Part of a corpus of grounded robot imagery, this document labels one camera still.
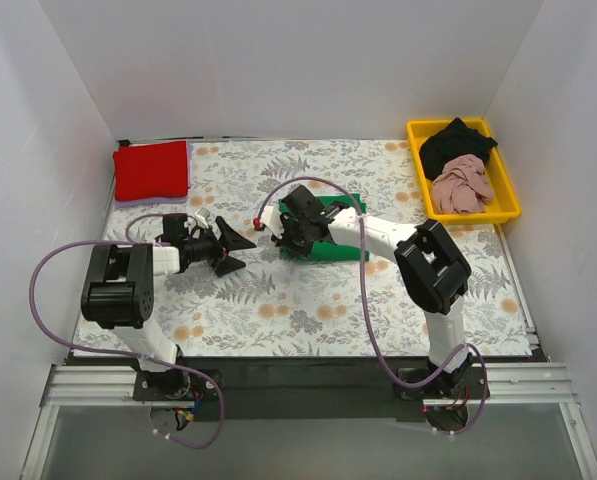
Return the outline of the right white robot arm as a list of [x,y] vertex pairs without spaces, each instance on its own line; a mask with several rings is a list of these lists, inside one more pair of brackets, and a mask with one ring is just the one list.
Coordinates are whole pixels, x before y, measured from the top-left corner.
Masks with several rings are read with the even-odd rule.
[[329,243],[393,262],[425,317],[432,389],[447,398],[464,389],[471,355],[463,307],[471,267],[439,222],[412,225],[367,216],[356,200],[324,205],[303,185],[277,206],[264,207],[259,220],[276,245],[298,256],[309,256],[317,243]]

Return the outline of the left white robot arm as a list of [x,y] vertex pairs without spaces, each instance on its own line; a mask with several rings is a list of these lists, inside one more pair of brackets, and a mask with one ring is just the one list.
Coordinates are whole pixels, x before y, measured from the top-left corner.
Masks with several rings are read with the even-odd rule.
[[200,213],[162,216],[162,234],[154,244],[104,244],[92,248],[81,296],[85,320],[111,330],[137,355],[139,368],[158,373],[156,387],[171,400],[183,398],[191,386],[189,373],[173,365],[179,347],[152,318],[154,278],[183,273],[206,262],[218,277],[246,263],[231,253],[255,244],[231,228],[221,216],[216,229]]

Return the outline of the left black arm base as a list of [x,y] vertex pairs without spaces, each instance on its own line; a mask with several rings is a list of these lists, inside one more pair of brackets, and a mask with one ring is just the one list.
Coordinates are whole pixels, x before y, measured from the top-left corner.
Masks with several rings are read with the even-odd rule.
[[176,432],[184,431],[200,408],[218,400],[215,385],[203,377],[178,369],[137,372],[132,399],[138,402],[164,402],[171,412]]

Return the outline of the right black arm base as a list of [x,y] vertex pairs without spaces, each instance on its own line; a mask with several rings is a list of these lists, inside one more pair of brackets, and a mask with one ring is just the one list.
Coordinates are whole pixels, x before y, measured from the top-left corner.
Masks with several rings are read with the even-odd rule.
[[468,344],[464,361],[452,372],[427,361],[425,369],[400,368],[394,394],[420,404],[423,421],[433,434],[457,437],[472,429],[490,397],[488,370],[477,349]]

